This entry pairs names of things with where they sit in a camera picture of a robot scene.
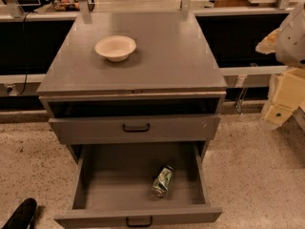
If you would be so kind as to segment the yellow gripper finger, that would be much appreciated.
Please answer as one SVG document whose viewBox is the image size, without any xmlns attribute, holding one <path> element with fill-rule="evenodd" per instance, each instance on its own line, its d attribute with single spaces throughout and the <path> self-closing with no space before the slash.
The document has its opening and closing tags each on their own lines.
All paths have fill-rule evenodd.
<svg viewBox="0 0 305 229">
<path fill-rule="evenodd" d="M 263 54 L 270 54 L 276 52 L 278 34 L 279 29 L 271 31 L 267 36 L 264 37 L 262 41 L 260 41 L 256 45 L 255 50 Z"/>
</svg>

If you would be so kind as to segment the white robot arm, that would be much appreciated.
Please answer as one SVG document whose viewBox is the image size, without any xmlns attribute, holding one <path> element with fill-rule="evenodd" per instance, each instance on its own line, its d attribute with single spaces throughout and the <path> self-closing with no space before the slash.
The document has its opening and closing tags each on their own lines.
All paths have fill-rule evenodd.
<svg viewBox="0 0 305 229">
<path fill-rule="evenodd" d="M 286 122 L 305 99 L 305 3 L 298 3 L 278 29 L 270 32 L 255 50 L 275 53 L 278 62 L 287 70 L 270 85 L 261 125 L 274 130 Z"/>
</svg>

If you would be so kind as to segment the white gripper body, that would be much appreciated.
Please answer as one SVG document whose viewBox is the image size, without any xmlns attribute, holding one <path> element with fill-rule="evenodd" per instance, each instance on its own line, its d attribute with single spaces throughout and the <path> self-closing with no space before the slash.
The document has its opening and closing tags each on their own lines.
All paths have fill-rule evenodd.
<svg viewBox="0 0 305 229">
<path fill-rule="evenodd" d="M 305 100 L 305 70 L 292 68 L 278 77 L 272 104 L 264 120 L 281 126 Z"/>
</svg>

